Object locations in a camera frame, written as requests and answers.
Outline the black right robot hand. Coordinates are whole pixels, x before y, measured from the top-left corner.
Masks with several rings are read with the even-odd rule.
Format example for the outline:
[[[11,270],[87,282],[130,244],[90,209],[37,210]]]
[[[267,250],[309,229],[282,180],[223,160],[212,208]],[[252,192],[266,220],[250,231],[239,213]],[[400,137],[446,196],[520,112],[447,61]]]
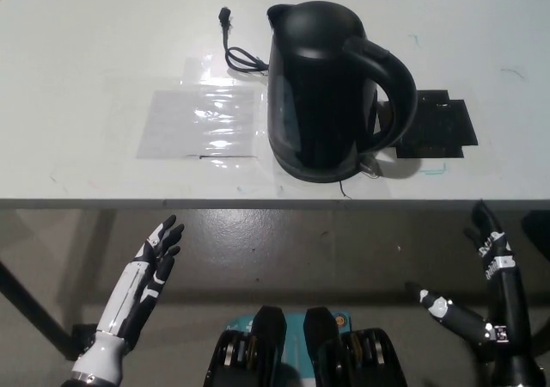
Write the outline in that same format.
[[[528,303],[515,253],[484,201],[475,204],[471,219],[475,228],[465,229],[464,234],[482,262],[489,316],[484,318],[419,284],[409,282],[406,288],[432,319],[492,356],[492,386],[545,386],[544,371],[532,351]]]

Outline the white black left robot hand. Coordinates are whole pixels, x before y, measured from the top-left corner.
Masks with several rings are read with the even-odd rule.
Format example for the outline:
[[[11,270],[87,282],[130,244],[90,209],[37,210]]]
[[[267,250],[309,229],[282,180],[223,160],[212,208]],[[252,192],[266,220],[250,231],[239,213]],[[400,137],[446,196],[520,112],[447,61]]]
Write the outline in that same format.
[[[123,340],[127,352],[138,343],[168,281],[183,230],[175,215],[160,223],[126,264],[107,301],[97,330]]]

